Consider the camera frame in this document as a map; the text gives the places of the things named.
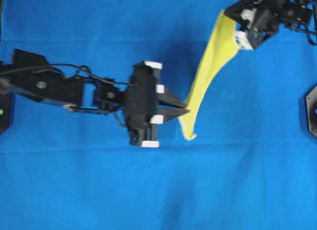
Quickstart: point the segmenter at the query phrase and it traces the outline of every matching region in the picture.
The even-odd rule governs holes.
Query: wire
[[[311,35],[317,35],[317,32],[313,32],[308,30],[307,26],[305,26],[306,29],[302,29],[302,28],[295,28],[293,29],[296,32],[301,32],[301,33],[306,33],[306,34],[311,34]]]
[[[90,77],[95,78],[97,80],[102,81],[103,83],[111,84],[111,85],[127,85],[127,86],[134,86],[133,84],[130,83],[125,83],[125,82],[115,82],[115,81],[109,81],[106,79],[103,79],[97,75],[94,75],[91,73],[89,68],[86,65],[83,66],[76,66],[72,64],[65,64],[65,63],[57,63],[57,64],[50,64],[50,65],[39,65],[39,66],[29,66],[29,67],[24,67],[24,68],[16,68],[16,69],[10,69],[7,71],[0,72],[0,76],[2,75],[8,75],[20,71],[25,71],[25,70],[35,70],[35,69],[46,69],[46,68],[52,68],[52,66],[68,66],[77,69],[76,74],[79,73],[79,71],[83,71],[87,74],[89,74]]]
[[[312,5],[316,5],[317,4],[316,0],[307,0],[307,1],[309,1],[309,3],[311,3]]]
[[[121,127],[127,127],[127,125],[125,125],[125,124],[123,124],[121,122],[121,120],[119,119],[119,117],[118,117],[116,112],[113,112],[113,115],[114,115],[115,119],[118,121],[118,123],[120,124]]]
[[[316,6],[316,4],[313,4],[313,14],[314,14],[315,31],[316,31],[317,30],[317,6]]]
[[[63,79],[65,82],[68,82],[68,80],[67,80],[67,78],[65,77],[64,73],[63,73],[61,70],[59,70],[59,69],[57,69],[57,68],[55,68],[55,67],[49,67],[49,68],[39,69],[39,70],[34,71],[33,73],[34,73],[34,74],[39,74],[39,73],[43,73],[43,72],[46,72],[46,71],[56,72],[56,73],[58,73],[58,74],[61,75],[62,79]]]

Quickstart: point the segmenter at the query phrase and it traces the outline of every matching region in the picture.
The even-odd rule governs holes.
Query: yellow towel
[[[236,29],[235,21],[221,12],[213,29],[205,54],[199,64],[196,78],[186,100],[188,114],[178,118],[182,132],[187,140],[196,137],[194,125],[197,113],[204,95],[220,69],[229,62],[239,51],[239,46],[234,39]]]

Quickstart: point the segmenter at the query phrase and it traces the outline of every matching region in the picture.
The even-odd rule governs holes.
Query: screw
[[[113,98],[115,97],[115,94],[114,94],[113,92],[108,92],[108,93],[107,93],[107,97],[108,97],[109,99],[113,99]]]
[[[48,85],[46,82],[44,81],[39,81],[38,83],[36,83],[36,86],[39,88],[39,89],[45,89]]]
[[[68,112],[74,112],[76,106],[74,104],[64,104],[63,108],[66,109]]]
[[[295,13],[295,11],[292,10],[292,9],[290,9],[289,11],[287,11],[287,15],[290,16],[290,17],[293,16],[294,13]]]

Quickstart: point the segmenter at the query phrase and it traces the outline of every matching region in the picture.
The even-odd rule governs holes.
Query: blue cloth surface
[[[162,84],[185,99],[218,14],[237,1],[4,0],[0,59],[18,48],[117,81],[158,61]],[[317,141],[304,101],[316,52],[282,27],[239,52],[206,93],[197,138],[185,141],[173,120],[154,150],[130,147],[112,116],[16,97],[0,136],[0,229],[317,229]]]

